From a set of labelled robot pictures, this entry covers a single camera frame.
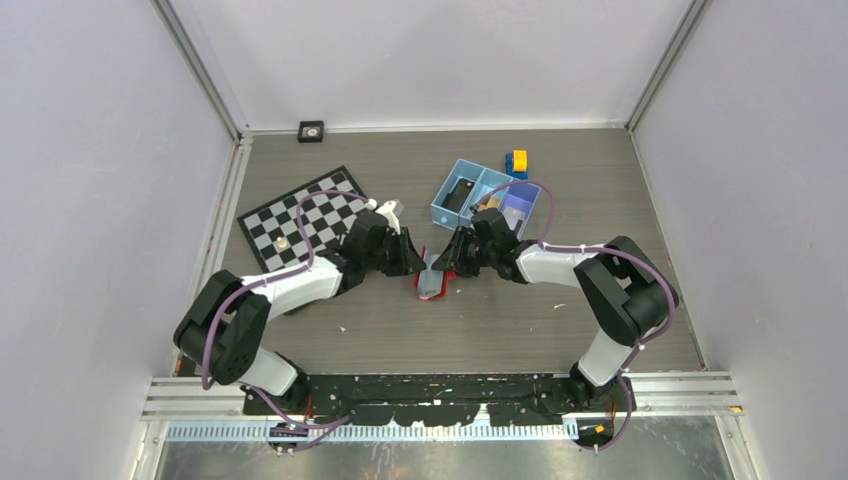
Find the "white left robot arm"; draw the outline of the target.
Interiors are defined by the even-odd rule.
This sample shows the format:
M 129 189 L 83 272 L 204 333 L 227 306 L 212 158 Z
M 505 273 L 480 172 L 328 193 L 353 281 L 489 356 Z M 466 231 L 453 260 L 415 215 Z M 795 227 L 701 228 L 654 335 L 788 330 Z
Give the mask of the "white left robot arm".
M 298 412 L 307 398 L 300 369 L 261 346 L 266 324 L 307 304 L 360 285 L 368 273 L 388 277 L 427 267 L 409 231 L 384 214 L 366 211 L 312 260 L 269 274 L 213 274 L 173 334 L 178 350 L 201 368 L 207 382 L 240 383 L 268 394 L 280 412 Z

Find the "red leather card holder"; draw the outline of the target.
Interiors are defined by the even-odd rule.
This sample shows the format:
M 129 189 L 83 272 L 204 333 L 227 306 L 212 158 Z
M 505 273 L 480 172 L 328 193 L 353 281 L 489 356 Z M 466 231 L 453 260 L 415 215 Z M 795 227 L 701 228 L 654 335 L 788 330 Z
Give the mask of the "red leather card holder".
M 432 253 L 427 247 L 421 250 L 421 258 L 426 264 L 426 269 L 418 272 L 413 281 L 420 300 L 433 301 L 443 298 L 448 293 L 450 282 L 456 278 L 455 271 L 439 271 L 432 268 L 432 264 L 438 257 L 438 254 Z

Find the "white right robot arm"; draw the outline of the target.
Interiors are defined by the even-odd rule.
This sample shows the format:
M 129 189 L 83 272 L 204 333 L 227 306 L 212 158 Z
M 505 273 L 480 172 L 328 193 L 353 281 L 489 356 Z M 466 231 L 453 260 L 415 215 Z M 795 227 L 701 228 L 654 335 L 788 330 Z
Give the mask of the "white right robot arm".
M 679 306 L 674 287 L 631 238 L 588 246 L 521 240 L 494 209 L 458 228 L 431 267 L 464 278 L 488 267 L 517 284 L 580 289 L 599 330 L 563 388 L 566 402 L 589 411 L 610 398 L 639 348 L 670 326 Z

